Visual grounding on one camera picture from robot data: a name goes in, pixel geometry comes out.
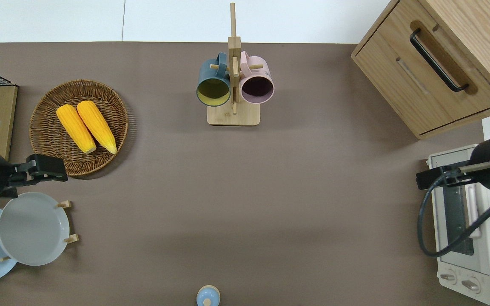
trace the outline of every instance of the mug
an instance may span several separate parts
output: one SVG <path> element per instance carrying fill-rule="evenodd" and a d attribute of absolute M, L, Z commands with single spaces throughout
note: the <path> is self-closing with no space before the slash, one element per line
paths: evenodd
<path fill-rule="evenodd" d="M 249 66 L 261 64 L 262 68 L 251 69 Z M 264 103 L 273 95 L 273 81 L 266 61 L 259 56 L 249 56 L 241 52 L 241 81 L 239 92 L 241 97 L 250 103 Z"/>
<path fill-rule="evenodd" d="M 196 95 L 207 106 L 220 106 L 230 99 L 230 76 L 226 72 L 227 55 L 219 52 L 216 59 L 208 59 L 200 68 Z"/>

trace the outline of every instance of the corn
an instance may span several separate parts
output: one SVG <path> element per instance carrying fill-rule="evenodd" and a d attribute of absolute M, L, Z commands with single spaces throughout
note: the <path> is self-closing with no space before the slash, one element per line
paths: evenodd
<path fill-rule="evenodd" d="M 82 101 L 78 103 L 77 110 L 80 118 L 82 118 L 82 121 L 86 124 L 94 138 L 96 138 L 97 142 L 109 152 L 116 154 L 117 144 L 115 143 L 113 133 L 96 105 L 92 101 Z"/>
<path fill-rule="evenodd" d="M 58 116 L 58 119 L 60 119 L 60 122 L 64 128 L 66 128 L 66 131 L 71 136 L 71 139 L 73 139 L 73 141 L 76 143 L 80 151 L 90 154 L 96 149 L 92 136 L 90 136 L 86 126 L 84 126 L 84 123 L 72 105 L 65 104 L 58 107 L 58 110 L 56 110 L 56 116 Z"/>

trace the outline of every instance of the black handle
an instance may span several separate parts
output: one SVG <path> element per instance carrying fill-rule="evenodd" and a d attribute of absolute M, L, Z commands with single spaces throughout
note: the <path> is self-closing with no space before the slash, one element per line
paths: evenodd
<path fill-rule="evenodd" d="M 461 87 L 445 73 L 445 71 L 438 65 L 436 60 L 428 53 L 428 51 L 422 46 L 422 44 L 417 40 L 417 34 L 421 31 L 421 29 L 416 29 L 413 31 L 412 35 L 410 36 L 410 41 L 412 45 L 415 47 L 415 49 L 419 52 L 419 54 L 426 60 L 426 62 L 434 69 L 436 74 L 441 78 L 442 81 L 444 81 L 445 85 L 449 87 L 452 91 L 459 92 L 462 91 L 463 89 L 466 89 L 468 87 L 468 84 L 462 85 Z"/>

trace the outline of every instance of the wicker basket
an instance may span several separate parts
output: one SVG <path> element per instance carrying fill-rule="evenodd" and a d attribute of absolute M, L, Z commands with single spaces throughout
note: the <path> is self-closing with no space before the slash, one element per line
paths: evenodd
<path fill-rule="evenodd" d="M 35 153 L 60 157 L 68 176 L 83 176 L 105 167 L 115 158 L 96 142 L 90 154 L 80 151 L 56 116 L 58 107 L 80 101 L 93 101 L 113 132 L 117 154 L 128 133 L 128 112 L 120 96 L 110 87 L 88 79 L 78 79 L 59 85 L 39 101 L 29 122 L 29 141 Z"/>

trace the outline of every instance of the white wall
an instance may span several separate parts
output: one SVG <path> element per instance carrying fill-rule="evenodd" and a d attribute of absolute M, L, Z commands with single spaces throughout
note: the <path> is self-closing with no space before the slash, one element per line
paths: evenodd
<path fill-rule="evenodd" d="M 0 0 L 0 42 L 207 41 L 230 0 Z M 357 43 L 389 0 L 235 0 L 243 42 Z"/>

